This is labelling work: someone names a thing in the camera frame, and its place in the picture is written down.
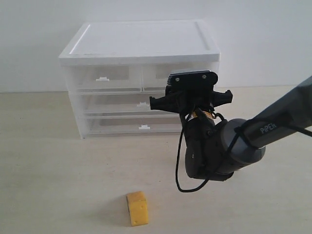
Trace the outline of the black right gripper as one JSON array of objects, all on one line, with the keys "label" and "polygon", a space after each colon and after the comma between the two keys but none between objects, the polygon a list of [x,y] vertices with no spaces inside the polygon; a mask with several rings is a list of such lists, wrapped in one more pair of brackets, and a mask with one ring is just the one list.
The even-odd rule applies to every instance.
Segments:
[{"label": "black right gripper", "polygon": [[229,104],[233,100],[230,90],[217,92],[213,88],[175,89],[167,86],[162,97],[149,97],[150,109],[175,114],[186,114],[196,108],[209,111],[215,107]]}]

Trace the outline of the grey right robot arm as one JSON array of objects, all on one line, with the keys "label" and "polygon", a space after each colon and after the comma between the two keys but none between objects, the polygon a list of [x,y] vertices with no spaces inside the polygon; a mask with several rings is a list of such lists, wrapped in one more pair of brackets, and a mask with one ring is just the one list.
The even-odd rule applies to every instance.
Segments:
[{"label": "grey right robot arm", "polygon": [[188,177],[225,181],[235,171],[260,161],[266,146],[312,124],[312,80],[306,79],[250,120],[226,120],[215,108],[232,102],[231,91],[216,92],[214,72],[168,77],[165,95],[150,107],[179,115],[186,142]]}]

